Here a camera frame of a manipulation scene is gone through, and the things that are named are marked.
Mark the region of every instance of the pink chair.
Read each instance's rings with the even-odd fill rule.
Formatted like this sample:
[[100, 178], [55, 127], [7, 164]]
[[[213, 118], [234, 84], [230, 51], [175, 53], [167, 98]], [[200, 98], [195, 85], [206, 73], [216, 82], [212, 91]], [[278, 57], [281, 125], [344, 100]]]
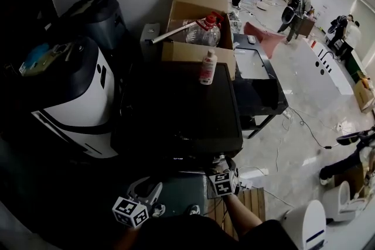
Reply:
[[277, 44], [285, 38], [285, 36], [283, 35], [267, 32], [266, 30], [261, 30], [250, 24], [249, 22], [246, 22], [245, 24], [244, 34], [257, 37], [260, 45], [263, 47], [263, 50], [269, 59], [272, 58], [272, 54], [274, 53]]

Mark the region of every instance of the fisheye view of room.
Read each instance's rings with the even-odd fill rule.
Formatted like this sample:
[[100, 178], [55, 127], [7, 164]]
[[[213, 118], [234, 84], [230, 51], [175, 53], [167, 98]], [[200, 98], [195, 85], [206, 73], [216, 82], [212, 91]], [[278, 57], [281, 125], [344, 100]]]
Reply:
[[0, 250], [375, 249], [375, 0], [0, 11]]

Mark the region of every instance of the metal rod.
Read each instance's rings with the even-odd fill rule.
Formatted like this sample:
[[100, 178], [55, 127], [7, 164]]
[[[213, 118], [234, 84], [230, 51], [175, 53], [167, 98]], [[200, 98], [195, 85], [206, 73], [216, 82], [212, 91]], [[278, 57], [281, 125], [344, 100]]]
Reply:
[[156, 37], [156, 38], [154, 38], [152, 40], [148, 40], [148, 42], [149, 42], [150, 45], [154, 45], [156, 43], [159, 43], [159, 42], [163, 41], [167, 37], [173, 36], [173, 35], [181, 32], [181, 31], [183, 31], [184, 29], [191, 28], [194, 24], [196, 24], [196, 21], [193, 21], [192, 23], [189, 23], [189, 24], [187, 24], [185, 26], [182, 26], [180, 28], [172, 30], [171, 32], [167, 32], [164, 35], [158, 36], [158, 37]]

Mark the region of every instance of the tiled floor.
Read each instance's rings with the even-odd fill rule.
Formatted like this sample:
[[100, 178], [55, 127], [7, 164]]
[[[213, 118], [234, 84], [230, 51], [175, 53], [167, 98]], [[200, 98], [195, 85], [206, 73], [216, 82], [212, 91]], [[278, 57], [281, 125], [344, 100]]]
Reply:
[[[281, 14], [285, 8], [283, 0], [270, 0], [275, 5], [269, 10], [262, 11], [256, 6], [241, 4], [240, 19], [245, 24], [251, 22], [259, 28], [276, 32], [281, 24]], [[313, 33], [319, 40], [323, 40], [323, 34], [314, 28]], [[279, 43], [275, 49], [271, 63], [284, 91], [289, 90], [286, 97], [289, 105], [301, 114], [309, 124], [317, 140], [324, 146], [336, 144], [336, 138], [342, 132], [335, 131], [338, 122], [347, 121], [353, 125], [350, 130], [369, 129], [374, 124], [372, 114], [362, 114], [357, 102], [352, 96], [340, 107], [331, 105], [333, 109], [322, 110], [314, 103], [313, 99], [304, 91], [304, 83], [300, 81], [295, 72], [294, 52], [302, 38], [292, 40], [285, 45]], [[239, 167], [256, 166], [268, 172], [263, 176], [257, 169], [243, 167], [240, 173], [243, 176], [252, 177], [256, 187], [264, 187], [276, 196], [282, 198], [293, 206], [306, 203], [309, 200], [319, 199], [324, 188], [320, 186], [318, 172], [321, 167], [337, 162], [353, 152], [354, 146], [337, 146], [332, 150], [326, 150], [318, 146], [309, 129], [302, 126], [297, 114], [290, 125], [289, 120], [283, 115], [276, 116], [258, 135], [248, 140], [244, 139], [244, 149], [236, 156], [235, 161]], [[266, 193], [266, 218], [280, 218], [290, 209], [282, 201]]]

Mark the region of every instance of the wooden pallet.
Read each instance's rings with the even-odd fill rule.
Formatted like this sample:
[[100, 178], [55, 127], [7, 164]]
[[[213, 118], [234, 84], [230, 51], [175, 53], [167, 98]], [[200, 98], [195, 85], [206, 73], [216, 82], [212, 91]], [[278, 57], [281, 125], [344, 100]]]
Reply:
[[[260, 220], [265, 221], [265, 205], [264, 205], [264, 190], [263, 189], [252, 189], [245, 190], [238, 194], [240, 201], [252, 211]], [[208, 217], [215, 220], [221, 228], [228, 233], [231, 237], [238, 240], [238, 236], [232, 222], [230, 220], [229, 214], [225, 214], [227, 211], [224, 201], [221, 198], [210, 199]]]

